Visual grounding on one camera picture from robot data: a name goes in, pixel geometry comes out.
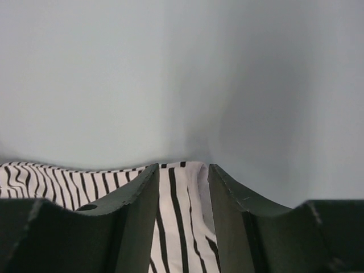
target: light gray wall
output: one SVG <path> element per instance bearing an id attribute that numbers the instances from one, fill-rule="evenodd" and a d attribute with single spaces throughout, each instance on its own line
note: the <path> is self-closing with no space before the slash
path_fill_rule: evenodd
<path id="1" fill-rule="evenodd" d="M 220 164 L 261 194 L 364 197 L 364 2 L 0 2 L 0 158 Z"/>

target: black stripe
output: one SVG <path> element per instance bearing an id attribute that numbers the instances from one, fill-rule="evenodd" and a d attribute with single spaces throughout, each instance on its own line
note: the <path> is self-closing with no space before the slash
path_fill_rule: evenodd
<path id="1" fill-rule="evenodd" d="M 18 163 L 18 167 L 19 167 L 19 169 L 16 166 L 14 166 L 14 168 L 19 171 L 18 175 L 15 177 L 15 181 L 24 185 L 25 190 L 27 191 L 27 194 L 28 194 L 28 198 L 30 198 L 28 185 L 25 182 L 22 182 L 22 181 L 18 180 L 18 178 L 19 178 L 19 176 L 20 176 L 20 174 L 22 172 L 21 169 L 24 169 L 24 167 L 20 166 L 19 163 Z"/>
<path id="2" fill-rule="evenodd" d="M 186 243 L 186 236 L 185 236 L 184 228 L 183 228 L 181 207 L 180 207 L 180 203 L 177 198 L 175 169 L 174 168 L 168 169 L 168 174 L 169 174 L 169 182 L 171 183 L 172 203 L 173 203 L 173 208 L 176 213 L 178 232 L 180 234 L 179 237 L 180 237 L 181 254 L 182 254 L 182 269 L 183 269 L 182 271 L 183 271 L 183 273 L 188 273 L 189 269 L 188 269 L 187 243 Z"/>
<path id="3" fill-rule="evenodd" d="M 69 188 L 69 185 L 68 185 L 68 181 L 67 181 L 67 179 L 66 179 L 66 177 L 65 177 L 65 175 L 64 175 L 64 172 L 65 171 L 60 171 L 61 172 L 61 174 L 62 174 L 62 177 L 63 177 L 63 180 L 64 180 L 64 183 L 66 184 L 66 188 L 67 188 L 67 190 L 68 190 L 68 193 L 69 193 L 69 197 L 71 198 L 71 206 L 72 206 L 72 210 L 75 210 L 76 208 L 75 208 L 75 200 L 74 200 L 74 198 L 73 198 L 73 196 L 72 196 L 72 191 L 71 191 L 71 189 Z"/>
<path id="4" fill-rule="evenodd" d="M 154 264 L 154 262 L 153 262 L 152 258 L 150 258 L 150 266 L 152 267 L 152 271 L 153 271 L 153 273 L 158 273 L 158 272 L 157 272 L 157 268 L 155 268 L 155 264 Z"/>
<path id="5" fill-rule="evenodd" d="M 37 191 L 38 191 L 38 189 L 40 187 L 40 180 L 39 180 L 38 170 L 36 169 L 35 163 L 31 164 L 29 167 L 34 172 L 35 177 L 36 177 L 36 187 L 35 187 L 35 190 L 34 190 L 34 197 L 38 197 Z"/>
<path id="6" fill-rule="evenodd" d="M 115 180 L 115 185 L 116 185 L 116 188 L 120 188 L 120 185 L 119 185 L 119 178 L 118 178 L 118 173 L 115 172 L 114 173 L 114 180 Z"/>
<path id="7" fill-rule="evenodd" d="M 200 263 L 201 263 L 201 267 L 202 267 L 203 273 L 207 273 L 205 261 L 202 259 L 201 253 L 198 250 L 197 242 L 196 242 L 196 238 L 195 238 L 195 234 L 193 232 L 192 203 L 191 203 L 191 197 L 189 196 L 189 190 L 188 190 L 188 188 L 187 188 L 187 195 L 188 195 L 188 200 L 189 200 L 189 219 L 191 221 L 191 232 L 192 232 L 192 237 L 193 237 L 193 248 L 194 248 L 195 253 L 197 254 L 197 256 L 200 258 Z"/>
<path id="8" fill-rule="evenodd" d="M 30 171 L 28 171 L 27 169 L 25 169 L 25 170 L 28 173 L 27 178 L 25 178 L 25 187 L 27 189 L 28 196 L 30 197 L 30 194 L 29 194 Z"/>
<path id="9" fill-rule="evenodd" d="M 84 173 L 80 172 L 80 178 L 81 178 L 81 184 L 82 184 L 82 189 L 84 190 L 86 199 L 87 199 L 87 203 L 90 203 L 90 198 L 87 194 L 87 190 L 86 190 L 86 184 L 85 184 L 85 178 L 84 178 Z"/>
<path id="10" fill-rule="evenodd" d="M 20 169 L 16 168 L 16 166 L 13 166 L 13 167 L 14 167 L 14 169 L 16 169 L 18 171 L 18 174 L 15 177 L 15 181 L 24 185 L 24 182 L 19 181 L 19 176 L 20 176 L 22 171 Z M 26 196 L 25 196 L 25 192 L 24 192 L 23 187 L 20 186 L 20 190 L 22 191 L 23 198 L 25 198 Z"/>
<path id="11" fill-rule="evenodd" d="M 53 173 L 53 176 L 55 178 L 55 182 L 58 184 L 59 186 L 59 190 L 61 192 L 61 198 L 62 198 L 62 203 L 63 203 L 63 208 L 67 208 L 67 205 L 66 205 L 66 200 L 64 198 L 64 194 L 63 194 L 63 189 L 62 189 L 62 186 L 61 186 L 61 183 L 58 181 L 58 178 L 56 176 L 56 172 L 55 172 L 55 169 L 52 168 L 52 173 Z"/>
<path id="12" fill-rule="evenodd" d="M 38 167 L 38 171 L 39 173 L 42 175 L 43 177 L 43 182 L 44 182 L 44 191 L 42 192 L 42 197 L 46 197 L 47 193 L 48 193 L 48 186 L 47 186 L 47 182 L 46 182 L 46 177 L 45 175 L 42 173 L 42 171 L 40 170 L 40 167 Z"/>
<path id="13" fill-rule="evenodd" d="M 129 176 L 129 172 L 125 173 L 125 177 L 126 177 L 126 181 L 128 181 L 128 183 L 130 182 L 130 176 Z"/>
<path id="14" fill-rule="evenodd" d="M 73 179 L 73 172 L 68 172 L 68 175 L 69 175 L 69 178 L 71 179 L 73 185 L 75 186 L 76 188 L 76 195 L 77 195 L 77 204 L 78 204 L 78 207 L 81 206 L 81 195 L 80 195 L 80 190 L 78 189 L 78 186 L 76 185 L 74 179 Z"/>
<path id="15" fill-rule="evenodd" d="M 14 192 L 15 192 L 15 196 L 17 197 L 17 198 L 19 198 L 19 195 L 18 195 L 18 191 L 15 189 L 15 187 L 17 187 L 17 188 L 20 188 L 20 192 L 23 192 L 22 191 L 22 188 L 20 187 L 20 186 L 15 186 L 15 185 L 11 185 L 10 184 L 10 180 L 11 180 L 11 172 L 10 172 L 10 170 L 9 170 L 9 167 L 8 166 L 5 166 L 4 167 L 4 169 L 5 169 L 5 172 L 6 172 L 6 174 L 7 174 L 7 185 L 8 185 L 8 187 L 10 187 Z"/>
<path id="16" fill-rule="evenodd" d="M 211 240 L 209 237 L 205 236 L 206 240 L 208 241 L 209 243 L 209 246 L 211 248 L 211 250 L 214 252 L 215 254 L 215 258 L 216 258 L 216 263 L 217 263 L 217 267 L 218 267 L 218 270 L 219 272 L 221 273 L 221 268 L 220 268 L 220 259 L 218 257 L 218 250 L 217 250 L 217 245 L 216 243 Z"/>
<path id="17" fill-rule="evenodd" d="M 109 189 L 109 185 L 107 184 L 106 174 L 103 173 L 101 176 L 102 176 L 102 180 L 104 181 L 106 194 L 108 195 L 110 193 L 110 189 Z"/>
<path id="18" fill-rule="evenodd" d="M 164 264 L 164 268 L 166 269 L 166 273 L 171 273 L 168 265 L 168 255 L 167 255 L 167 243 L 166 243 L 166 232 L 164 231 L 162 217 L 160 215 L 159 208 L 159 200 L 158 200 L 158 210 L 156 214 L 156 221 L 159 230 L 159 243 L 160 243 L 160 252 L 162 254 L 162 261 Z"/>
<path id="19" fill-rule="evenodd" d="M 45 173 L 45 175 L 49 178 L 49 181 L 51 183 L 51 187 L 52 187 L 52 190 L 53 190 L 53 196 L 52 196 L 52 202 L 56 202 L 56 199 L 57 199 L 57 193 L 56 193 L 56 188 L 55 188 L 55 184 L 53 183 L 51 177 L 49 176 L 48 172 L 47 172 L 47 167 L 44 167 L 43 168 L 43 171 Z"/>
<path id="20" fill-rule="evenodd" d="M 96 184 L 95 174 L 91 173 L 91 178 L 92 178 L 93 187 L 95 188 L 95 200 L 97 200 L 98 199 L 98 188 L 97 188 L 97 184 Z"/>

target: dark green panel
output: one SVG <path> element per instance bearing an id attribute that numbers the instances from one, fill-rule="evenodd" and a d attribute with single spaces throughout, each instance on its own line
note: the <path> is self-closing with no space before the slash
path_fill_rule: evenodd
<path id="1" fill-rule="evenodd" d="M 0 200 L 0 272 L 145 273 L 158 196 L 154 164 L 75 212 L 45 199 Z"/>
<path id="2" fill-rule="evenodd" d="M 209 183 L 222 273 L 364 270 L 364 201 L 316 200 L 289 209 L 217 165 Z"/>

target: black and white striped cloth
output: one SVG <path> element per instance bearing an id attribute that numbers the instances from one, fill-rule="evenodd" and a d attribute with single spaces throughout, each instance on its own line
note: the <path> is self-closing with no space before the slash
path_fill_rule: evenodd
<path id="1" fill-rule="evenodd" d="M 145 167 L 75 171 L 29 162 L 0 166 L 0 198 L 45 197 L 76 210 L 136 178 Z M 215 235 L 201 210 L 198 183 L 207 181 L 200 162 L 160 165 L 159 206 L 149 273 L 218 273 Z"/>

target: white surface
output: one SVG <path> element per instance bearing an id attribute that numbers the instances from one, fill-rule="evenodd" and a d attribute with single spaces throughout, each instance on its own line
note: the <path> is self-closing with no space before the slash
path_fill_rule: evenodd
<path id="1" fill-rule="evenodd" d="M 364 198 L 364 2 L 0 2 L 0 157 L 215 162 L 268 198 Z"/>

